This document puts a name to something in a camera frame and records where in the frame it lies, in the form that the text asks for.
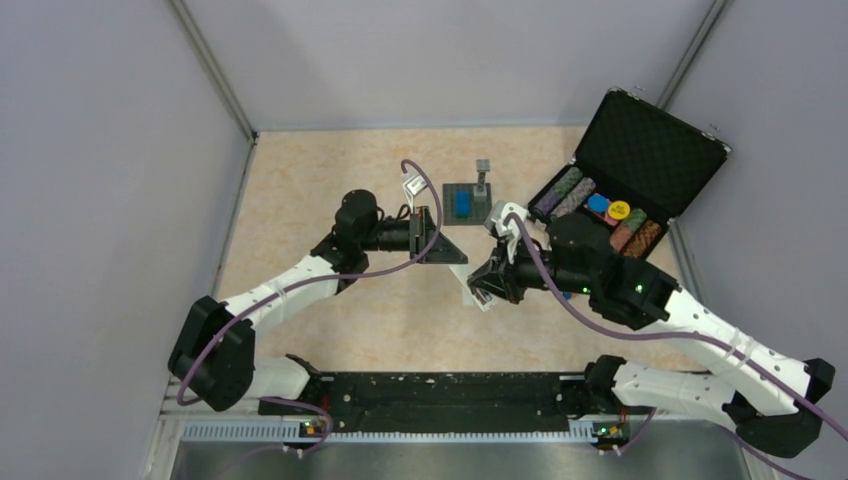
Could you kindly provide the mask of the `white remote control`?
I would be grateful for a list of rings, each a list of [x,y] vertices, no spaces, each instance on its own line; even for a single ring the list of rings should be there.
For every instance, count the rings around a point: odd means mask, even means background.
[[[468,264],[452,264],[449,265],[449,269],[460,283],[464,306],[474,305],[482,312],[487,312],[497,304],[497,298],[469,284],[472,270]]]

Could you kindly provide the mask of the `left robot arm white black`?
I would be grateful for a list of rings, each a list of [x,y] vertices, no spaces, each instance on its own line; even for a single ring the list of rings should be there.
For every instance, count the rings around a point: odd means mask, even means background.
[[[260,337],[365,274],[371,252],[409,253],[419,264],[465,265],[467,256],[436,229],[427,207],[385,216],[368,190],[347,193],[330,233],[296,265],[225,300],[195,301],[168,360],[195,399],[216,412],[245,397],[280,398],[297,413],[319,404],[315,371],[293,358],[258,360]]]

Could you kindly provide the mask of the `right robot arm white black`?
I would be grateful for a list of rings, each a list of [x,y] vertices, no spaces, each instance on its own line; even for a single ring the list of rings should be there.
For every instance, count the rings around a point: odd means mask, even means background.
[[[513,304],[530,289],[549,291],[561,303],[583,293],[601,317],[598,333],[666,341],[702,367],[698,374],[658,370],[603,355],[584,373],[594,409],[685,414],[780,458],[798,456],[832,424],[818,405],[835,377],[830,363],[797,360],[758,342],[655,265],[617,252],[607,230],[587,217],[568,214],[552,222],[547,248],[536,244],[513,204],[491,214],[485,226],[496,244],[469,277],[471,288]]]

